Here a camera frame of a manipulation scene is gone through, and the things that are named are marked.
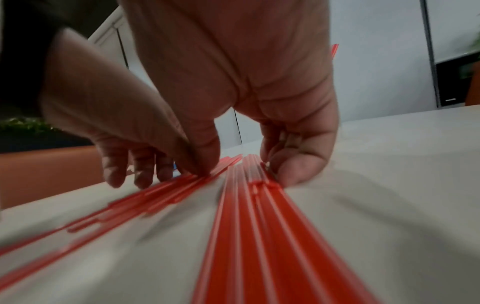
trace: white tabletop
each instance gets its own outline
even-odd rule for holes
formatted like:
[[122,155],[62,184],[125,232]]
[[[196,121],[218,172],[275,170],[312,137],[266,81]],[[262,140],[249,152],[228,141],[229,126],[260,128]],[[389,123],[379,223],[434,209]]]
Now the white tabletop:
[[[259,146],[222,155],[258,153]],[[480,298],[479,177],[476,106],[344,123],[327,169],[287,193],[380,301],[473,303]],[[131,193],[129,182],[120,190],[100,184],[5,210],[0,245]],[[157,217],[122,226],[0,294],[0,302],[187,303],[222,182]],[[68,237],[36,251],[62,242]]]

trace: black vertical line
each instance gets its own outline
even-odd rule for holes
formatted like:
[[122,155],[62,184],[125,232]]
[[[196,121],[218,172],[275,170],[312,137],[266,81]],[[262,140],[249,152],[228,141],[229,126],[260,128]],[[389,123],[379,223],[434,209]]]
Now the black vertical line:
[[238,127],[238,134],[240,135],[240,143],[243,145],[244,141],[242,140],[242,133],[240,132],[240,125],[239,125],[239,119],[237,118],[237,112],[235,109],[233,110],[235,112],[235,120],[236,120],[236,126]]
[[420,0],[421,14],[423,16],[423,25],[425,27],[426,45],[428,46],[428,56],[430,58],[431,74],[433,77],[433,87],[435,88],[436,107],[442,106],[440,101],[439,76],[437,74],[437,65],[435,64],[434,45],[432,40],[432,30],[430,28],[429,7],[427,0]]
[[121,47],[121,53],[123,54],[123,59],[125,60],[126,67],[130,69],[129,61],[127,59],[127,55],[125,54],[124,43],[122,41],[122,37],[120,36],[120,31],[118,28],[115,28],[115,29],[116,29],[116,34],[118,35],[118,40],[120,40],[120,47]]

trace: dark sleeve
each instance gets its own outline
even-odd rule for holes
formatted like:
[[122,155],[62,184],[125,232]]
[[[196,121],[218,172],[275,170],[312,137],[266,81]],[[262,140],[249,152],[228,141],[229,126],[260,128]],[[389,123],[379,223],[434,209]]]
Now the dark sleeve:
[[65,26],[47,0],[3,0],[0,54],[0,119],[40,117],[49,48]]

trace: hand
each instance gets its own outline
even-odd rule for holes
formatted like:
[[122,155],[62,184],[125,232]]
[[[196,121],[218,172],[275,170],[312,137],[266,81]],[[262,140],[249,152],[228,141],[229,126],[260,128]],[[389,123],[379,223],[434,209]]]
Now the hand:
[[139,188],[151,185],[155,165],[161,181],[171,178],[172,157],[203,172],[159,93],[72,30],[59,33],[49,51],[40,105],[48,122],[96,144],[113,187],[125,181],[129,153]]
[[261,157],[283,186],[328,163],[339,114],[327,0],[122,0],[140,59],[207,168],[214,118],[261,123]]

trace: dark ceiling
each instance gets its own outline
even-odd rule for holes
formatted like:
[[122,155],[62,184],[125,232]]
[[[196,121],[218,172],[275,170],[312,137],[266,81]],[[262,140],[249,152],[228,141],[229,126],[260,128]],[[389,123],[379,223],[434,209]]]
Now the dark ceiling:
[[51,0],[72,27],[89,37],[119,6],[116,0]]

